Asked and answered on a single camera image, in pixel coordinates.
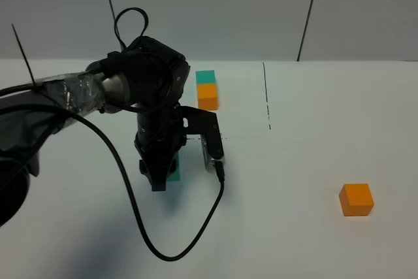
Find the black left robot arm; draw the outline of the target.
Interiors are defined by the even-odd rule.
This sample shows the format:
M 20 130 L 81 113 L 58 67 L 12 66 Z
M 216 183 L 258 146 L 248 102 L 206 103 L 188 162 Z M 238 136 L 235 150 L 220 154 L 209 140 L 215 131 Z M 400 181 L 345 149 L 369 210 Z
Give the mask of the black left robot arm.
M 141 36 L 119 52 L 91 63 L 81 73 L 43 78 L 1 91 L 1 223 L 23 205 L 30 178 L 40 172 L 39 150 L 46 139 L 74 122 L 74 115 L 99 110 L 137 113 L 154 130 L 139 127 L 145 148 L 167 125 L 189 74 L 185 57 Z

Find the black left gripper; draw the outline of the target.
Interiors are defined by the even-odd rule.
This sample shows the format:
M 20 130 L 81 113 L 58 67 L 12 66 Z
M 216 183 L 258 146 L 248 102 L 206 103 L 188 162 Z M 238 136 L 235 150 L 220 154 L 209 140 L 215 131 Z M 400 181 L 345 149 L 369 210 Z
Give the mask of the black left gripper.
M 181 108 L 174 105 L 140 113 L 137 127 L 135 147 L 140 154 L 140 172 L 152 191 L 165 191 L 174 155 L 185 144 Z

